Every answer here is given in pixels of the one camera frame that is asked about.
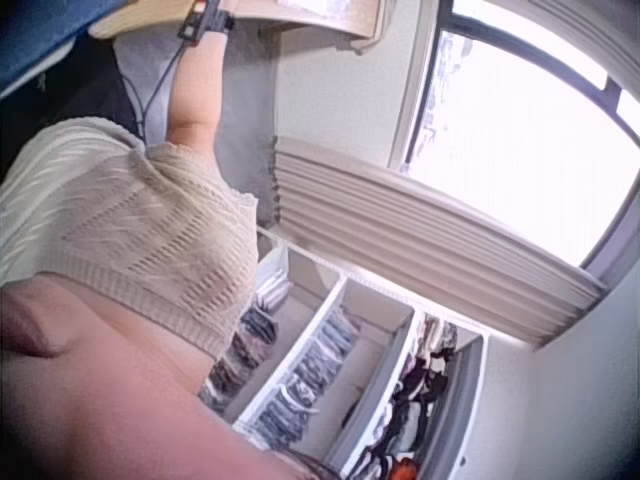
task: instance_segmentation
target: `clothing rack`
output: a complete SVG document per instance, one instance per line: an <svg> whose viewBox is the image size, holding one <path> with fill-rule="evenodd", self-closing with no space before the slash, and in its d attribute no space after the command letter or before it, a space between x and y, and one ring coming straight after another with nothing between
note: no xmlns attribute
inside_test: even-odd
<svg viewBox="0 0 640 480"><path fill-rule="evenodd" d="M282 270L295 286L284 304L270 312L281 327L282 337L276 343L273 358L256 370L230 403L225 420L264 449L265 445L252 434L252 425L309 351L331 312L344 307L351 318L361 320L360 338L334 385L314 405L318 413L312 417L304 438L292 448L348 478L393 395L409 352L415 348L425 313L437 315L477 335L447 366L451 387L435 404L415 457L422 465L419 479L449 478L463 456L480 399L486 332L427 299L405 295L401 288L379 281L375 275L345 268L272 231L259 229L259 234L261 260L256 288ZM343 427L341 421L356 401Z"/></svg>

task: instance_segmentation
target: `orange item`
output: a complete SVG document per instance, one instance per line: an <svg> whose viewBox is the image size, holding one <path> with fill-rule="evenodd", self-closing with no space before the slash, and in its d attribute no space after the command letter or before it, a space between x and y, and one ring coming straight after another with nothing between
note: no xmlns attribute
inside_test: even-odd
<svg viewBox="0 0 640 480"><path fill-rule="evenodd" d="M418 468L413 460L404 458L397 463L389 474L389 480L416 480Z"/></svg>

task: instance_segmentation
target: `woman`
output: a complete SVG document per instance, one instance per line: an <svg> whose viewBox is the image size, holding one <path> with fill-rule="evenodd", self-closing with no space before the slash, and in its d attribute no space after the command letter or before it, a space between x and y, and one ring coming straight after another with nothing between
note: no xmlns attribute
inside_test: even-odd
<svg viewBox="0 0 640 480"><path fill-rule="evenodd" d="M31 140L2 185L2 443L3 463L9 445L20 453L14 475L304 478L195 396L257 263L256 201L225 184L212 147L226 41L208 32L179 60L166 144L71 120Z"/></svg>

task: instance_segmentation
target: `blue fabric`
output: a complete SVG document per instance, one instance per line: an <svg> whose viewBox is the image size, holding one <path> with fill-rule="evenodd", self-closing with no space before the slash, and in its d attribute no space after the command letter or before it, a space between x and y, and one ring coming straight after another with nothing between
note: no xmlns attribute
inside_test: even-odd
<svg viewBox="0 0 640 480"><path fill-rule="evenodd" d="M0 91L126 0L1 0Z"/></svg>

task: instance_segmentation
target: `window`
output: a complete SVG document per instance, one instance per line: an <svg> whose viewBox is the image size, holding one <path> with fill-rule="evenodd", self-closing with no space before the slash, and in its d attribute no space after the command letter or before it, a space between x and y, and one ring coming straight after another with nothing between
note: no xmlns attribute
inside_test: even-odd
<svg viewBox="0 0 640 480"><path fill-rule="evenodd" d="M618 115L627 122L629 127L640 135L640 103L638 103L627 91L620 95Z"/></svg>
<svg viewBox="0 0 640 480"><path fill-rule="evenodd" d="M481 1L443 3L405 171L580 265L640 169L640 105L534 23Z"/></svg>

